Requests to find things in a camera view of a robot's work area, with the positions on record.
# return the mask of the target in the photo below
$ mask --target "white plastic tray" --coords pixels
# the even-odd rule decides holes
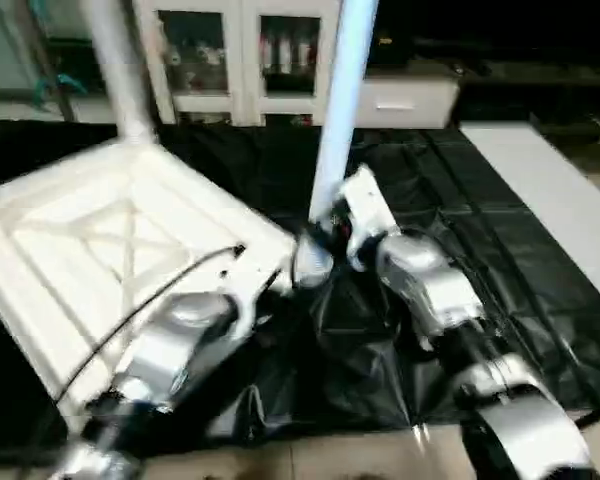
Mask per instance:
[[[238,243],[281,262],[294,247],[162,147],[98,147],[0,186],[0,318],[55,396],[130,309],[197,258]],[[218,257],[172,291],[213,290],[232,263]],[[124,341],[94,359],[61,402],[70,428],[106,385]]]

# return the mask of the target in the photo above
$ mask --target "black plastic sheet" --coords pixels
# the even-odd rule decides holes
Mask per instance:
[[[172,127],[160,135],[189,165],[300,231],[318,130]],[[111,136],[109,127],[0,123],[0,159],[9,159],[0,182]],[[558,400],[600,406],[600,295],[467,139],[453,130],[359,131],[350,170],[360,163],[375,172],[403,229],[431,235],[457,259],[485,303],[488,328],[538,369]],[[319,291],[266,295],[259,312],[267,321],[251,341],[155,422],[147,455],[459,419],[408,309],[372,275],[341,266]],[[0,405],[0,461],[8,462],[50,399],[1,323],[0,339],[0,395],[17,398],[23,385],[34,393],[18,417],[17,403]],[[53,450],[63,439],[58,419],[45,445]]]

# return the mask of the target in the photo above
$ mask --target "white drawer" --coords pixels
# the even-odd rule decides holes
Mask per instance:
[[[365,80],[356,127],[443,128],[457,92],[458,84],[448,78]]]

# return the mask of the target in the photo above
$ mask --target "white pole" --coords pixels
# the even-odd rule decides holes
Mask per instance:
[[[152,140],[142,68],[131,45],[120,0],[82,0],[82,11],[107,84],[118,134],[134,141]]]
[[[312,222],[331,207],[344,179],[377,7],[378,0],[344,0],[309,207]]]

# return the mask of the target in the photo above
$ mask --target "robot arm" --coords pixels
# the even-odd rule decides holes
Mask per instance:
[[[142,474],[136,441],[155,415],[171,412],[249,338],[255,302],[280,268],[248,248],[216,292],[172,295],[139,330],[112,382],[50,480],[130,480]]]
[[[599,478],[577,426],[523,358],[482,328],[484,306],[465,273],[433,240],[400,233],[367,167],[346,180],[338,204],[351,226],[350,263],[407,302],[468,413],[463,441],[478,478]]]

